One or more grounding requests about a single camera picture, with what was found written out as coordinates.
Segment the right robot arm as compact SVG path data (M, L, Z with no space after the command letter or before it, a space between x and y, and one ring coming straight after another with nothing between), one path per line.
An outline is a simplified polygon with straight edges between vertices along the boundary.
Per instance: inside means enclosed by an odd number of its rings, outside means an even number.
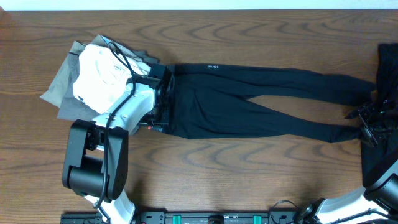
M397 100L368 103L348 116L356 117L363 122L363 186L313 202L294 223L397 221Z

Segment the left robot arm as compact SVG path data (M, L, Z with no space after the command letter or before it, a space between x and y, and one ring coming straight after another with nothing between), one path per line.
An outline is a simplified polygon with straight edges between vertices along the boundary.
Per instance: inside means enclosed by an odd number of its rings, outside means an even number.
M124 186L128 173L129 135L147 127L165 131L168 96L174 84L165 65L148 75L133 74L122 96L91 121L76 120L68 137L62 184L91 202L95 213L67 213L61 223L135 223L135 205Z

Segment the black leggings red waistband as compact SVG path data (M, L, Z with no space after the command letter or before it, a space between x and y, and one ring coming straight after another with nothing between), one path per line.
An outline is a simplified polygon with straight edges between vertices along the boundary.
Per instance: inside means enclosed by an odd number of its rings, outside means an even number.
M251 101L257 96L292 96L360 106L376 85L347 75L292 68L236 65L172 65L169 123L165 134L187 139L258 138L295 135L324 142L360 136L358 128L296 118Z

